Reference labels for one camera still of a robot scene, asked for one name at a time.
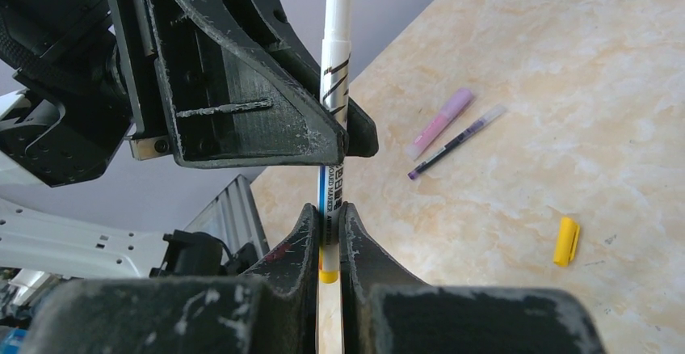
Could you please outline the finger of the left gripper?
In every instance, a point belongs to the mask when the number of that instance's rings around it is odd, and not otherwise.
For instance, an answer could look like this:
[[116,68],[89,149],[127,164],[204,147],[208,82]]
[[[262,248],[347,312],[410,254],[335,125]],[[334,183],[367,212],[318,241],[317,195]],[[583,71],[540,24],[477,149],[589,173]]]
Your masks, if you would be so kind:
[[222,0],[108,0],[137,136],[164,137],[190,168],[329,165],[343,158],[317,102]]
[[288,22],[280,0],[222,0],[230,14],[278,66],[288,86],[319,101],[320,64]]

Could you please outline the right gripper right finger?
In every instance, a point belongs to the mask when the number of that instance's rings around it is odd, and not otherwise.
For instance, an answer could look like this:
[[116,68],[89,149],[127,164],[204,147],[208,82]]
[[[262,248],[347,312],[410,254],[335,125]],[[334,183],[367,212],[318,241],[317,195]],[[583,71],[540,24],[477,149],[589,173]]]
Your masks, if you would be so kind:
[[366,231],[356,207],[339,225],[346,353],[602,353],[581,302],[559,289],[430,285]]

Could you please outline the yellow pen cap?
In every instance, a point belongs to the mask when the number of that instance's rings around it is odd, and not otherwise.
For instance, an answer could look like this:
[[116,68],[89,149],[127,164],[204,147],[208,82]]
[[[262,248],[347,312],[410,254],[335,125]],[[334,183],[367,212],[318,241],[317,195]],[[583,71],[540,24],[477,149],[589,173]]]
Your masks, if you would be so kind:
[[553,252],[554,264],[567,267],[574,260],[579,235],[580,225],[570,217],[562,217]]

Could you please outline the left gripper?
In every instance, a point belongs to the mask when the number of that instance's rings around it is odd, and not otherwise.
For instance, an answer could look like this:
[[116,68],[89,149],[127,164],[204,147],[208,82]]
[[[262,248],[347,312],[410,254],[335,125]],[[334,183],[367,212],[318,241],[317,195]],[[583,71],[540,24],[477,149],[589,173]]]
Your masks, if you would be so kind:
[[1,0],[1,59],[25,105],[1,150],[51,187],[100,177],[132,123],[107,0]]

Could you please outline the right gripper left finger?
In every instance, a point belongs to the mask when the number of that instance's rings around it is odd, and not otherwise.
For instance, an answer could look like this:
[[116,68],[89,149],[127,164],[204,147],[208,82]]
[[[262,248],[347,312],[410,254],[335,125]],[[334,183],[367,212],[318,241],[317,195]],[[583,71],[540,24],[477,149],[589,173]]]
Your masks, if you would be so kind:
[[76,280],[33,319],[24,353],[313,353],[317,210],[239,276]]

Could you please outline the white yellow marker pen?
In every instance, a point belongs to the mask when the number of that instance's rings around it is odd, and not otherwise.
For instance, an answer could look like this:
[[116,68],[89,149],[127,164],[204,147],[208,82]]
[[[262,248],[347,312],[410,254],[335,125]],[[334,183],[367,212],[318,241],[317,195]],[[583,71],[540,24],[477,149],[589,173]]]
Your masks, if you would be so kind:
[[[319,101],[336,133],[347,131],[351,59],[351,0],[326,0],[321,40]],[[333,284],[339,277],[338,222],[343,206],[344,158],[321,166],[317,209],[321,217],[319,280]]]

